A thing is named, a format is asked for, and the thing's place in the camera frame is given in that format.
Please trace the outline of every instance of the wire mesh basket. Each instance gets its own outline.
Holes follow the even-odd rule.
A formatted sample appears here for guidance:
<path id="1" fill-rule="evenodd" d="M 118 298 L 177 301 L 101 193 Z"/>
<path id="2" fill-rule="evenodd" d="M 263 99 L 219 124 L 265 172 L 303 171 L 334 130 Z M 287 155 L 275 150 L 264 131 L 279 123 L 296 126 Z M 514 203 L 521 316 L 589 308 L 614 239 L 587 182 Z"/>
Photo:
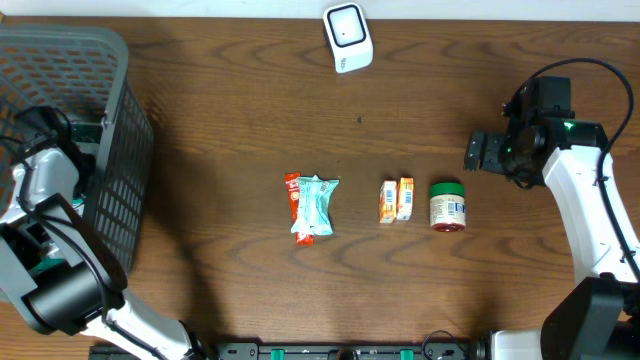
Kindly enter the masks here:
<path id="1" fill-rule="evenodd" d="M 128 49 L 111 30 L 0 26 L 0 135 L 22 138 L 16 113 L 35 105 L 60 109 L 72 139 L 96 156 L 82 200 L 91 224 L 128 273 L 139 238 L 153 131 L 127 81 Z M 14 181 L 10 153 L 0 154 L 0 210 Z"/>

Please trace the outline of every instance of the white sensor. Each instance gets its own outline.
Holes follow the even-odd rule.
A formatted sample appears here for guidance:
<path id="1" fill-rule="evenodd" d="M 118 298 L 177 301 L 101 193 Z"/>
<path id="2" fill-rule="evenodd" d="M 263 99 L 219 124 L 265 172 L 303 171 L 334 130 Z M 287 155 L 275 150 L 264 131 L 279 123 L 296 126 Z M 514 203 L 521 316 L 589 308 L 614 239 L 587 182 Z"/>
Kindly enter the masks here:
<path id="1" fill-rule="evenodd" d="M 363 68 L 373 61 L 373 42 L 362 8 L 345 3 L 324 12 L 324 34 L 338 73 Z"/>

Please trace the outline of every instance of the wooden table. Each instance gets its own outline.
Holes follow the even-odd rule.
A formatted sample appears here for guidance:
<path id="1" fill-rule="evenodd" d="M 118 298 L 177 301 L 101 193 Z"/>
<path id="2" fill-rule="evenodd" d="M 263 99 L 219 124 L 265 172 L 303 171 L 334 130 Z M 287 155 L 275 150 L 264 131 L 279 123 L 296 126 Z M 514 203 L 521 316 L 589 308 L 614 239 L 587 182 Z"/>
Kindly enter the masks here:
<path id="1" fill-rule="evenodd" d="M 538 68 L 611 61 L 640 91 L 640 27 L 606 23 L 370 21 L 375 59 L 339 76 L 319 20 L 9 18 L 113 28 L 156 150 L 130 288 L 212 341 L 420 341 L 541 326 L 574 285 L 548 189 L 467 173 L 471 131 L 503 131 L 500 106 Z M 592 66 L 573 81 L 579 118 L 612 134 L 625 97 Z M 640 228 L 640 122 L 614 148 Z M 340 179 L 335 235 L 296 247 L 283 175 Z M 412 175 L 407 224 L 378 225 L 383 179 Z M 428 227 L 428 188 L 459 179 L 468 228 Z M 0 305 L 0 358 L 84 359 L 94 340 L 31 331 Z"/>

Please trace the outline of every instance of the candy bar wrapper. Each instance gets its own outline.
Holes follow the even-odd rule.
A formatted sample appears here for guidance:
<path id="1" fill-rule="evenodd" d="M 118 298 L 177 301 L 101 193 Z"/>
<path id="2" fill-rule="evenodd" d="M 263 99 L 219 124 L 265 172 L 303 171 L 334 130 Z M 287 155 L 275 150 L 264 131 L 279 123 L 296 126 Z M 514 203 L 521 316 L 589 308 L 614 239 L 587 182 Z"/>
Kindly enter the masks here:
<path id="1" fill-rule="evenodd" d="M 291 233 L 302 232 L 313 236 L 333 234 L 329 218 L 329 202 L 338 184 L 340 180 L 322 180 L 318 175 L 298 178 L 300 189 L 298 219 L 291 227 Z"/>
<path id="2" fill-rule="evenodd" d="M 300 187 L 298 186 L 299 172 L 292 174 L 285 174 L 284 181 L 287 185 L 287 191 L 289 192 L 289 205 L 291 206 L 291 218 L 295 223 L 298 219 L 298 201 L 300 200 Z M 296 244 L 299 246 L 311 246 L 313 245 L 313 237 L 309 234 L 301 232 L 296 233 Z"/>

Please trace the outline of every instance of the small orange box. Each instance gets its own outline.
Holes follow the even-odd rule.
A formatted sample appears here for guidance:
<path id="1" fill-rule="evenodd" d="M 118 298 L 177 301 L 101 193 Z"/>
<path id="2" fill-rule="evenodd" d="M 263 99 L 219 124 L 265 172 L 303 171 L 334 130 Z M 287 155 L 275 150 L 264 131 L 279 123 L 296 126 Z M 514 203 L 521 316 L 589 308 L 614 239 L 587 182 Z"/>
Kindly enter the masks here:
<path id="1" fill-rule="evenodd" d="M 409 220 L 413 209 L 413 178 L 400 178 L 398 186 L 398 220 Z"/>
<path id="2" fill-rule="evenodd" d="M 391 224 L 396 219 L 395 181 L 385 181 L 380 188 L 380 224 Z"/>

